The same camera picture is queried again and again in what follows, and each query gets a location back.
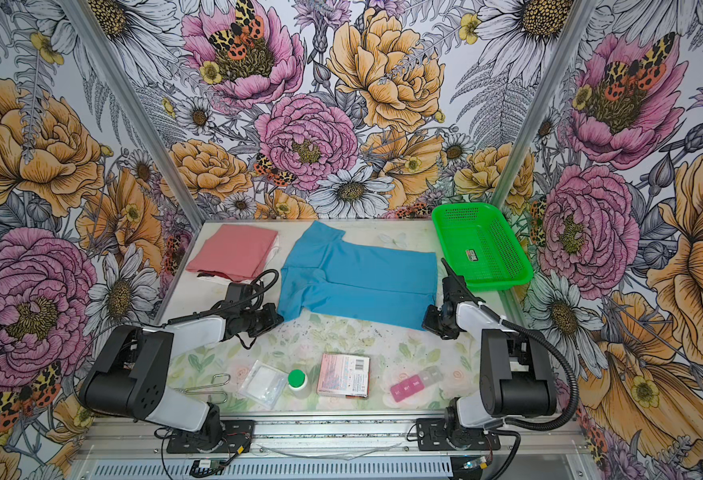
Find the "blue t shirt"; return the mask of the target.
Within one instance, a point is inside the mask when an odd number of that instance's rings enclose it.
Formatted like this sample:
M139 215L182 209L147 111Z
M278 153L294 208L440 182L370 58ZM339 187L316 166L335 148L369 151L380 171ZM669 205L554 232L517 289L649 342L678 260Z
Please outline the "blue t shirt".
M437 255L344 240L345 232L314 222L281 270L278 312L303 310L419 329L437 299Z

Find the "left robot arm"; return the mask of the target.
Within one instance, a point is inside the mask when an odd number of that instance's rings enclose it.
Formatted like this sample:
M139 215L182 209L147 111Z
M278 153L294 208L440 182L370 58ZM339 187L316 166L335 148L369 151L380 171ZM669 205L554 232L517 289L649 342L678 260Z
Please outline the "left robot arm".
M80 387L81 406L165 427L195 450L217 448L224 439L219 407L171 388L171 363L205 345L242 335L255 340L281 325L277 306L265 302L274 285L232 283L226 297L208 310L159 327L115 328Z

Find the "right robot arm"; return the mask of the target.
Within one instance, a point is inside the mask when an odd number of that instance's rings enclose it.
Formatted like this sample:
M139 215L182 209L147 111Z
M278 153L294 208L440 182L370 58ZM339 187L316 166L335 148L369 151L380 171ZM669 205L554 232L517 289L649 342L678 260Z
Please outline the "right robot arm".
M447 272L443 303L427 308L423 329L443 340L467 333L481 343L479 387L451 400L441 438L459 449L477 442L491 447L489 436L504 425L551 431L568 422L551 417L557 410L557 385L545 339L497 314L469 291L447 260L441 263Z

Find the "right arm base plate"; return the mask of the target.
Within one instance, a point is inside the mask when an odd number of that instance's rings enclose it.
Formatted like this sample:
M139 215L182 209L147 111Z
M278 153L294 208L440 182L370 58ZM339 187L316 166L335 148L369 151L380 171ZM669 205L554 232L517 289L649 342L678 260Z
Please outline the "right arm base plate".
M501 449L499 436L483 429L467 429L445 419L415 420L415 442L419 451L481 451Z

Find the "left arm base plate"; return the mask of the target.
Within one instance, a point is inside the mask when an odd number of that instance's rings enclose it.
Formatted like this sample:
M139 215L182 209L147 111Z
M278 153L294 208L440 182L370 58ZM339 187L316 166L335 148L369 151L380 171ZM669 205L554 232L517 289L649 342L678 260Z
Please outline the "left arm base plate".
M166 447L169 454L235 454L249 452L256 422L224 420L199 432L174 429Z

